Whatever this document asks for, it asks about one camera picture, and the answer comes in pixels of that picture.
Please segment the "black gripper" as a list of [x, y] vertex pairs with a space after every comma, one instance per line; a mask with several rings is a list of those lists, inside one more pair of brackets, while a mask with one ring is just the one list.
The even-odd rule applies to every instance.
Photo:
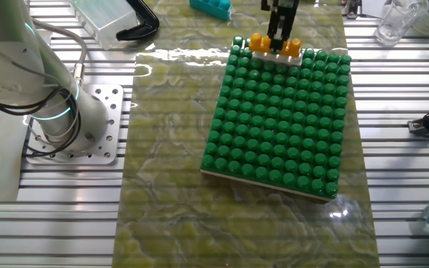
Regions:
[[271, 11], [267, 31], [271, 51], [284, 48], [285, 41], [290, 37], [298, 6], [299, 0], [261, 0], [261, 9]]

